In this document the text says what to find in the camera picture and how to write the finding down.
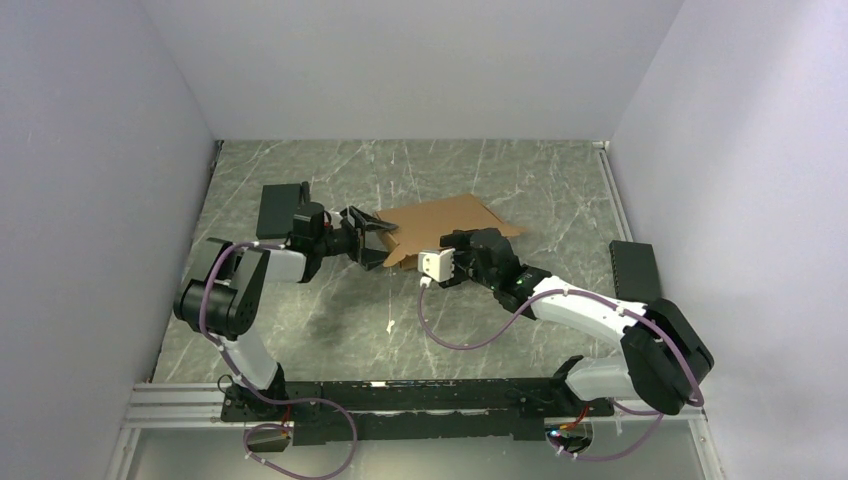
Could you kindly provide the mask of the brown cardboard box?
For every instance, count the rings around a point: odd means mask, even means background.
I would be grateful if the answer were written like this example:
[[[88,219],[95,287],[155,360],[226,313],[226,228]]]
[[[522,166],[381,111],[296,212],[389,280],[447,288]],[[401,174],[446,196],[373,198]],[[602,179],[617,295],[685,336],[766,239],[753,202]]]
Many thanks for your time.
[[[515,237],[526,231],[525,227],[503,220],[470,193],[381,210],[376,217],[397,226],[378,235],[388,250],[382,266],[401,270],[415,269],[419,252],[438,249],[441,237],[455,230],[497,228],[505,237]]]

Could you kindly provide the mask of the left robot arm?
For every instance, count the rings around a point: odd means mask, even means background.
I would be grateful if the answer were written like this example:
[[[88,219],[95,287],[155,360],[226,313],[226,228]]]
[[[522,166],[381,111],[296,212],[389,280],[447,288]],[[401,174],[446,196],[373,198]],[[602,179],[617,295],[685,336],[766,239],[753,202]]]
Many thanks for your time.
[[[234,383],[249,392],[248,407],[261,419],[275,419],[288,402],[285,374],[254,326],[267,279],[307,283],[334,256],[372,270],[388,254],[368,247],[367,236],[396,228],[353,206],[331,213],[306,202],[294,209],[278,244],[209,238],[179,287],[173,314],[216,347]]]

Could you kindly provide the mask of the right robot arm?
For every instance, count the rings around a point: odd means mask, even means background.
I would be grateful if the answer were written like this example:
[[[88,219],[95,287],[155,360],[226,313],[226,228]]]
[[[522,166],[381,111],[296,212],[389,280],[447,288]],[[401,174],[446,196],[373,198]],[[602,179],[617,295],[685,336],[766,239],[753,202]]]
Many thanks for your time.
[[[598,399],[640,400],[665,415],[703,406],[701,383],[715,361],[672,301],[620,300],[572,285],[521,262],[496,228],[455,230],[439,248],[451,272],[440,287],[472,281],[514,317],[564,325],[617,349],[615,357],[573,357],[557,370],[550,392],[560,413],[574,415]]]

